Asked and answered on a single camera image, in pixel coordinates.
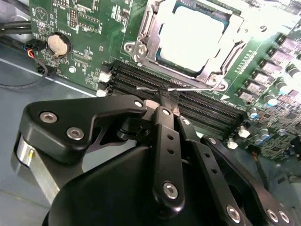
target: black cable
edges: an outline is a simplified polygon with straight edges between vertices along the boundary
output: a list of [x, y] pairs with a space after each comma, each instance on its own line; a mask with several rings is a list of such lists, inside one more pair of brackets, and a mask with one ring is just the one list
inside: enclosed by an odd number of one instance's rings
[[5, 89], [26, 89], [26, 88], [31, 88], [31, 87], [34, 87], [38, 84], [40, 84], [44, 78], [47, 77], [48, 75], [48, 68], [46, 67], [46, 65], [40, 61], [39, 59], [36, 59], [36, 58], [33, 58], [38, 64], [40, 64], [43, 69], [44, 69], [44, 73], [43, 73], [43, 76], [39, 79], [37, 79], [36, 81], [34, 82], [31, 82], [31, 83], [28, 83], [28, 84], [24, 84], [24, 85], [5, 85], [5, 84], [1, 84], [0, 83], [0, 88], [5, 88]]
[[15, 28], [15, 29], [4, 29], [0, 30], [1, 34], [31, 34], [32, 29], [31, 28]]
[[256, 163], [256, 167], [257, 167], [259, 176], [260, 176], [260, 178], [263, 181], [263, 186], [268, 191], [269, 190], [268, 177], [266, 176], [266, 174], [265, 174], [265, 172], [264, 172], [264, 170], [262, 168], [262, 165], [261, 165], [261, 163], [260, 163], [260, 161], [258, 159], [258, 154], [253, 152], [252, 155], [253, 155], [253, 159], [254, 159], [254, 161]]
[[24, 12], [27, 15], [30, 15], [29, 7], [18, 0], [2, 0], [3, 2], [7, 2], [8, 4], [16, 7], [18, 10]]
[[32, 23], [30, 21], [15, 21], [15, 22], [7, 22], [0, 23], [0, 29], [8, 29], [8, 28], [21, 28], [21, 27], [31, 27]]

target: mounting hole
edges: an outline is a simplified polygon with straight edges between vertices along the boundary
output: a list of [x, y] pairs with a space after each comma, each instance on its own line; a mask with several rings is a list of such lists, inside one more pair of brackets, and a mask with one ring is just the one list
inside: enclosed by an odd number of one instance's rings
[[265, 25], [260, 26], [260, 31], [261, 32], [266, 32], [267, 31], [267, 27]]
[[216, 169], [211, 168], [211, 171], [212, 171], [214, 174], [217, 174]]
[[171, 135], [167, 135], [167, 137], [168, 137], [168, 139], [170, 139], [170, 140], [173, 140], [174, 139], [174, 137], [173, 136], [171, 136]]
[[134, 103], [135, 103], [135, 105], [136, 105], [137, 107], [142, 107], [142, 106], [143, 106], [143, 104], [141, 104], [139, 101], [135, 101]]
[[166, 109], [163, 109], [163, 113], [166, 114], [166, 115], [170, 115], [169, 111], [166, 110]]
[[174, 150], [173, 150], [173, 149], [168, 149], [167, 151], [168, 151], [168, 153], [170, 153], [170, 154], [174, 154]]

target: chip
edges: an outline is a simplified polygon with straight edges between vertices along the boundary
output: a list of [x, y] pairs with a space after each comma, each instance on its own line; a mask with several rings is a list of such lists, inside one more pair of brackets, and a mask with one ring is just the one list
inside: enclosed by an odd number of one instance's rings
[[299, 129], [299, 130], [301, 130], [301, 124], [300, 124], [300, 122], [299, 122], [299, 123], [297, 123], [297, 124], [295, 125], [295, 127], [296, 127], [296, 129]]
[[292, 90], [288, 95], [289, 95], [290, 97], [296, 97], [298, 94], [299, 94], [298, 91]]
[[263, 61], [260, 66], [261, 69], [267, 74], [280, 74], [283, 70], [282, 67], [267, 61]]
[[297, 117], [297, 114], [294, 113], [294, 112], [290, 112], [290, 113], [286, 116], [287, 119], [295, 119], [296, 117]]
[[272, 50], [270, 51], [269, 55], [271, 57], [270, 59], [278, 65], [286, 65], [293, 59], [291, 55], [288, 55], [280, 50]]
[[160, 32], [160, 56], [175, 65], [199, 72], [208, 59], [218, 53], [218, 42], [224, 29], [221, 21], [187, 7], [178, 7]]
[[282, 37], [280, 40], [280, 47], [281, 49], [288, 50], [288, 51], [295, 51], [301, 49], [301, 43], [298, 41], [295, 41], [293, 39], [290, 39], [288, 37]]

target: metal screw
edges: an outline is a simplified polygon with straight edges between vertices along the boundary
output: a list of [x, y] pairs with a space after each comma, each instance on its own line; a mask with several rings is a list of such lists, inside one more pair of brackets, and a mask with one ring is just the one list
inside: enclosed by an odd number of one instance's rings
[[216, 144], [216, 141], [213, 138], [209, 138], [209, 140], [212, 144], [214, 144], [214, 145]]
[[145, 136], [149, 135], [150, 133], [151, 133], [151, 131], [150, 131], [149, 129], [146, 129], [146, 130], [144, 131], [144, 135], [145, 135]]
[[279, 134], [279, 136], [284, 136], [286, 134], [286, 130], [285, 129], [279, 129], [277, 131], [277, 133]]
[[146, 54], [146, 51], [147, 51], [147, 48], [146, 48], [145, 45], [140, 45], [140, 46], [138, 47], [138, 53], [139, 53], [140, 55]]
[[177, 188], [169, 182], [163, 184], [163, 191], [170, 199], [176, 199], [178, 197]]
[[260, 26], [260, 31], [261, 32], [266, 32], [266, 30], [267, 30], [267, 27], [265, 25]]
[[71, 127], [67, 130], [67, 136], [72, 140], [81, 140], [84, 138], [84, 132], [76, 127]]
[[237, 224], [240, 223], [240, 215], [236, 209], [234, 209], [232, 206], [228, 205], [227, 206], [227, 213], [229, 217]]
[[75, 73], [75, 72], [76, 72], [76, 67], [70, 66], [70, 67], [69, 67], [69, 72], [70, 72], [70, 73]]
[[187, 119], [183, 119], [183, 122], [184, 122], [187, 126], [190, 125], [190, 122], [189, 122]]
[[57, 116], [52, 112], [43, 112], [40, 114], [40, 119], [45, 123], [55, 123]]
[[166, 109], [163, 109], [163, 113], [166, 114], [166, 115], [170, 115], [169, 111], [166, 110]]
[[282, 211], [279, 211], [280, 213], [280, 216], [282, 217], [282, 219], [286, 222], [286, 223], [290, 223], [290, 219], [288, 218], [288, 216], [282, 212]]
[[138, 106], [138, 107], [142, 107], [142, 106], [143, 106], [139, 101], [135, 101], [134, 103], [135, 103], [135, 105]]
[[278, 217], [277, 215], [271, 211], [271, 210], [267, 210], [267, 213], [269, 215], [269, 217], [275, 222], [275, 223], [278, 223]]
[[132, 47], [131, 47], [130, 45], [126, 45], [126, 50], [127, 50], [128, 52], [130, 52], [130, 51], [132, 51]]

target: electrolytic capacitor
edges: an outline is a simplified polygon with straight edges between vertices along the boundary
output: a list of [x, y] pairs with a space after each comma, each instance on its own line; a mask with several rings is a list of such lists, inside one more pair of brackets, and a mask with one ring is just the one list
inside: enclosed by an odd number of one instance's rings
[[292, 91], [292, 88], [284, 81], [279, 82], [276, 87], [279, 89], [280, 94], [287, 95]]
[[265, 97], [265, 100], [266, 100], [268, 106], [270, 106], [270, 107], [274, 107], [278, 104], [278, 100], [276, 99], [276, 97], [273, 94], [268, 94]]
[[260, 145], [263, 142], [263, 140], [259, 134], [254, 136], [254, 141], [255, 141], [255, 144], [257, 144], [257, 145]]
[[295, 66], [292, 65], [291, 69], [288, 71], [288, 74], [294, 79], [299, 81], [301, 79], [301, 71]]
[[261, 139], [262, 140], [266, 140], [266, 139], [269, 139], [270, 138], [270, 135], [269, 135], [269, 130], [268, 129], [261, 129], [259, 131], [260, 133], [260, 136], [261, 136]]
[[257, 109], [256, 108], [251, 108], [249, 110], [249, 113], [250, 113], [250, 118], [251, 119], [257, 119], [258, 118], [258, 113], [257, 113]]

